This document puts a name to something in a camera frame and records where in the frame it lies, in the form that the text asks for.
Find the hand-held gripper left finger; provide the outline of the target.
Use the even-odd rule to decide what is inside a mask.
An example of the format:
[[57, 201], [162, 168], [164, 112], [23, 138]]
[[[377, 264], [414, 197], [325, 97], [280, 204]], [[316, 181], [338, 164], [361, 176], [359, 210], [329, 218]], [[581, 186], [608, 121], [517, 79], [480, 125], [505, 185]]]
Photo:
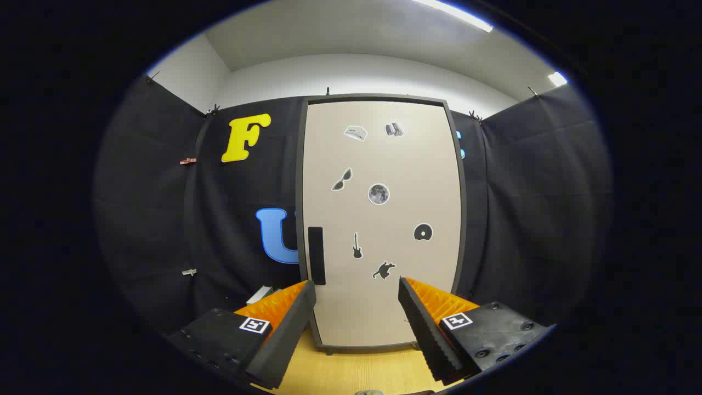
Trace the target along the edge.
[[167, 339], [193, 362], [228, 382], [275, 390], [315, 303], [314, 283], [305, 280], [236, 312], [212, 308]]

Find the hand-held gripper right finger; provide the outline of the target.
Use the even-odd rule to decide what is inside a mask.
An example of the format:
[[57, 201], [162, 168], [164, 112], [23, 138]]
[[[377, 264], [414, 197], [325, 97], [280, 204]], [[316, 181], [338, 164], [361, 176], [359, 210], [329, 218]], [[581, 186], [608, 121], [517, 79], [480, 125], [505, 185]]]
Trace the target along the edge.
[[496, 370], [555, 329], [502, 302], [483, 305], [409, 277], [398, 301], [434, 380], [444, 385]]

